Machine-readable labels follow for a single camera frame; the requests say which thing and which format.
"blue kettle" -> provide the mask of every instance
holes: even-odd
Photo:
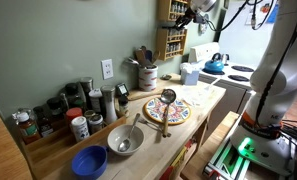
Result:
[[[221,54],[216,53],[212,56],[211,60],[207,61],[205,64],[205,71],[210,73],[220,73],[224,69],[224,63],[221,62]]]

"wall outlet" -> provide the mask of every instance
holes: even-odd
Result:
[[[114,77],[114,71],[112,68],[112,60],[106,59],[101,61],[101,67],[102,67],[102,75],[104,79],[109,79]]]

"plate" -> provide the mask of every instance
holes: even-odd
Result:
[[[151,119],[162,123],[166,106],[159,98],[154,98],[145,104],[144,110]],[[176,99],[169,105],[168,124],[181,124],[190,117],[190,114],[191,110],[188,105]]]

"red lid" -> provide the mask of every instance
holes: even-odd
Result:
[[[75,117],[82,116],[81,108],[71,108],[66,112],[68,120],[73,120]]]

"ladle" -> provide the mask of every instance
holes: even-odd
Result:
[[[131,136],[132,131],[134,130],[134,127],[135,127],[135,125],[136,125],[136,123],[137,123],[139,117],[140,117],[140,114],[137,113],[137,114],[136,114],[136,117],[135,117],[135,120],[134,120],[134,123],[132,124],[132,128],[131,128],[131,130],[130,130],[130,133],[129,133],[129,135],[128,135],[128,138],[125,139],[125,140],[123,140],[123,141],[120,143],[120,145],[119,145],[119,147],[118,147],[118,151],[120,151],[120,152],[125,152],[125,151],[127,151],[127,150],[129,149],[129,147],[130,147],[130,145],[131,145],[131,142],[130,142],[130,136]]]
[[[161,93],[161,102],[167,104],[165,112],[164,112],[164,130],[163,130],[163,137],[167,137],[168,133],[168,110],[169,105],[176,100],[176,92],[172,89],[164,89]]]

